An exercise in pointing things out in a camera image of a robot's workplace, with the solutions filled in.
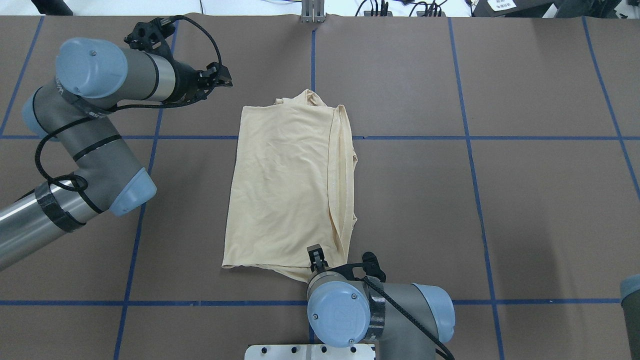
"white mounting plate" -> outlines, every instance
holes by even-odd
[[[355,344],[351,347],[336,348],[324,344],[317,345],[252,345],[244,353],[244,360],[375,360],[374,345]]]

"blue joint cap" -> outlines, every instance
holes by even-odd
[[[157,188],[145,168],[141,168],[122,189],[109,207],[109,210],[120,217],[144,204],[156,194]]]
[[[323,343],[349,347],[367,334],[371,310],[367,298],[353,285],[330,281],[311,294],[307,318]]]
[[[620,302],[636,291],[640,290],[640,274],[631,275],[620,283]]]
[[[427,300],[431,314],[438,327],[438,340],[443,343],[453,338],[453,327],[456,326],[456,312],[449,294],[438,286],[419,285],[412,283]]]
[[[22,121],[24,121],[25,125],[31,130],[34,134],[38,135],[41,139],[48,135],[47,131],[42,128],[42,125],[38,122],[36,118],[35,110],[33,109],[33,99],[36,97],[38,91],[33,93],[29,100],[24,103],[22,106]],[[58,138],[53,137],[51,141],[58,141]]]
[[[60,46],[56,75],[70,92],[99,99],[115,93],[128,73],[122,50],[107,40],[71,38]]]

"folded cloth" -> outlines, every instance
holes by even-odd
[[[357,161],[343,105],[328,107],[305,90],[272,106],[245,106],[222,267],[257,266],[307,281],[307,247],[315,244],[329,266],[345,264]]]

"towel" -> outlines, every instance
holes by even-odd
[[[257,266],[308,281],[307,247],[346,264],[358,161],[343,105],[313,91],[272,106],[245,106],[225,235],[223,268]]]

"white label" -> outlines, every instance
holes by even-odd
[[[489,3],[489,6],[491,6],[495,12],[516,7],[513,0],[487,0],[487,3]]]

